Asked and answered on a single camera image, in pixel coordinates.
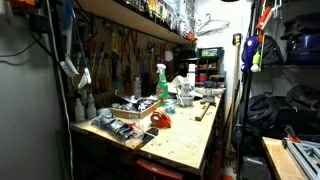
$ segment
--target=cardboard box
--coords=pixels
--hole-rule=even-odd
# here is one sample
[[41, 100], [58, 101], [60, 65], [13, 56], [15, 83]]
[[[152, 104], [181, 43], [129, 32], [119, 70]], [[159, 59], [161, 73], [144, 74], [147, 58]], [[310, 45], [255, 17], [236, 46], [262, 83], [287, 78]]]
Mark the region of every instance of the cardboard box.
[[146, 110], [139, 112], [133, 112], [133, 111], [125, 111], [121, 109], [115, 109], [115, 108], [109, 108], [111, 113], [114, 114], [116, 117], [119, 118], [126, 118], [126, 119], [143, 119], [146, 116], [148, 116], [150, 113], [152, 113], [152, 108], [156, 108], [160, 106], [160, 101], [154, 101], [154, 104], [150, 107], [148, 107]]

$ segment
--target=table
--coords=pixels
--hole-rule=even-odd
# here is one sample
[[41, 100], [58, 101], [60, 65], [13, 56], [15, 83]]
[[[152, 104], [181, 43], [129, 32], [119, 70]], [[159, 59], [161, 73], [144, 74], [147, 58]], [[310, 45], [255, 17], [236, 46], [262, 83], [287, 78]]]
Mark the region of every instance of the table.
[[[219, 104], [220, 97], [216, 97], [216, 107], [210, 106], [201, 121], [195, 121], [195, 115], [203, 110], [200, 101], [194, 101], [194, 107], [192, 108], [177, 107], [176, 113], [170, 115], [171, 128], [159, 129], [158, 136], [143, 147], [141, 147], [141, 143], [126, 145], [119, 143], [108, 132], [90, 125], [91, 121], [73, 123], [71, 129], [82, 134], [94, 135], [119, 148], [131, 150], [171, 167], [200, 174], [205, 151], [212, 137], [212, 127]], [[150, 125], [150, 115], [139, 120], [139, 126], [144, 129], [147, 129]]]
[[277, 179], [308, 179], [300, 172], [299, 166], [296, 165], [290, 153], [282, 147], [281, 140], [263, 137], [262, 144]]

